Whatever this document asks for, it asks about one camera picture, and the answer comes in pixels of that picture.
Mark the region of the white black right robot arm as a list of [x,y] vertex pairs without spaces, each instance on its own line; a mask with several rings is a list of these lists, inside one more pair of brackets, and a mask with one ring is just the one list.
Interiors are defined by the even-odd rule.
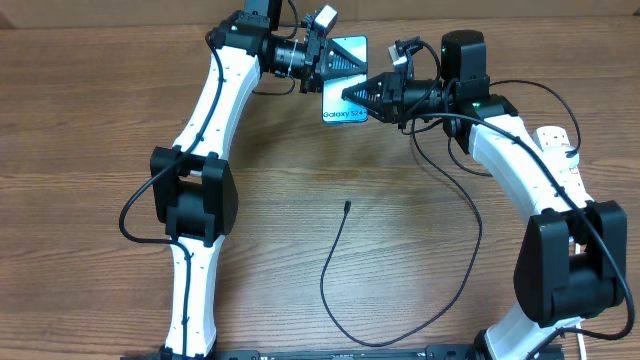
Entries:
[[556,339],[581,334],[582,322],[633,298],[625,278],[627,217],[597,202],[578,171],[578,150],[565,132],[529,133],[516,108],[491,92],[484,36],[445,34],[432,80],[412,74],[414,38],[389,53],[390,72],[344,89],[345,100],[403,129],[439,120],[448,137],[502,187],[526,230],[516,262],[515,305],[470,344],[429,345],[429,359],[559,359]]

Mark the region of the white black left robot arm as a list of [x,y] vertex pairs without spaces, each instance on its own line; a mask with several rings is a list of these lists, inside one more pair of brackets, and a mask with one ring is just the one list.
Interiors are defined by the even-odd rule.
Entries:
[[340,105],[340,83],[367,77],[368,40],[330,37],[337,12],[329,5],[306,15],[302,40],[277,35],[282,4],[248,1],[205,37],[211,65],[194,112],[169,148],[150,159],[158,220],[173,256],[171,324],[160,359],[212,359],[217,329],[214,295],[218,260],[239,206],[229,157],[240,116],[261,77],[294,80],[301,92]]

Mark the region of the Samsung Galaxy smartphone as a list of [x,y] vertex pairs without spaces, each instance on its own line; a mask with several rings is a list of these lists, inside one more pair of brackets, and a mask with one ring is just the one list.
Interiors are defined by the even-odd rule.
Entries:
[[[334,40],[351,55],[367,63],[368,39],[365,35],[335,37]],[[345,88],[364,82],[363,74],[340,77],[324,82],[322,93],[322,120],[327,124],[361,123],[368,119],[367,110],[342,98]]]

